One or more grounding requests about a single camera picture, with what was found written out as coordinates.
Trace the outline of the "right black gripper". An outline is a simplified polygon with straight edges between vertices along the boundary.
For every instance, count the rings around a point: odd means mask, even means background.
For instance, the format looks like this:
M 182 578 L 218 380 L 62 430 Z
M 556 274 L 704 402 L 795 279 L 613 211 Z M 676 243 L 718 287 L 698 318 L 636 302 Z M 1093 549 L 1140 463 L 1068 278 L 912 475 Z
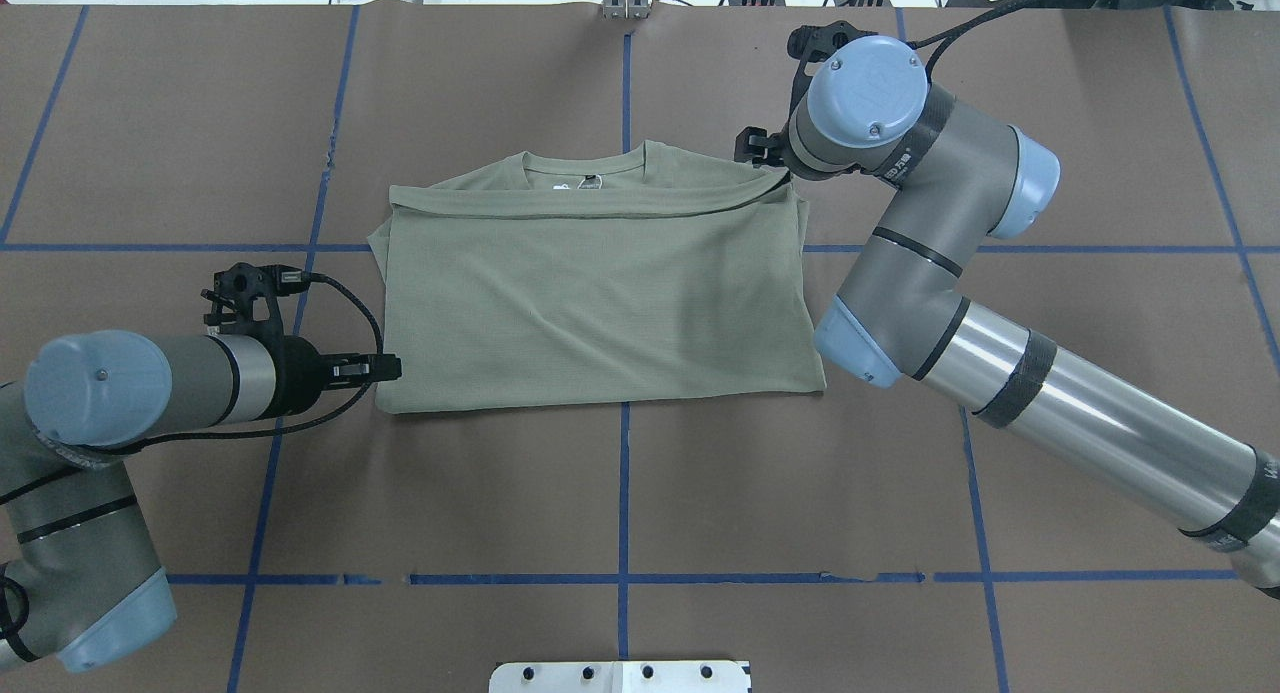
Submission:
M 733 143 L 733 160 L 753 168 L 776 168 L 787 175 L 797 174 L 797 163 L 791 154 L 788 127 L 776 132 L 762 127 L 744 127 Z

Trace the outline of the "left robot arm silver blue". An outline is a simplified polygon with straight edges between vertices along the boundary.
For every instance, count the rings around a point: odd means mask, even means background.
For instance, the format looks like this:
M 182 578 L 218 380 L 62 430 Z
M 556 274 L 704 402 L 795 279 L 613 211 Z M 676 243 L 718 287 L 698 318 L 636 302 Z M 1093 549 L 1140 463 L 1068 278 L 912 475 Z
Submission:
M 3 386 L 3 510 L 20 548 L 3 565 L 3 670 L 46 657 L 95 670 L 177 620 L 129 456 L 399 375 L 394 355 L 323 355 L 293 336 L 275 350 L 250 336 L 128 330 L 46 343 Z

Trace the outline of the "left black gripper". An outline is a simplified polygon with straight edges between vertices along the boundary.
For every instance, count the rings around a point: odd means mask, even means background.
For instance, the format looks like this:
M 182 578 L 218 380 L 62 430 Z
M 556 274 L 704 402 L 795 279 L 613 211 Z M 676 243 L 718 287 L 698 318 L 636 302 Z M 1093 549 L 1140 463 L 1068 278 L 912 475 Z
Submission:
M 338 354 L 330 364 L 317 348 L 298 336 L 262 342 L 275 374 L 271 398 L 262 420 L 307 412 L 330 386 L 366 386 L 398 380 L 402 361 L 393 354 Z

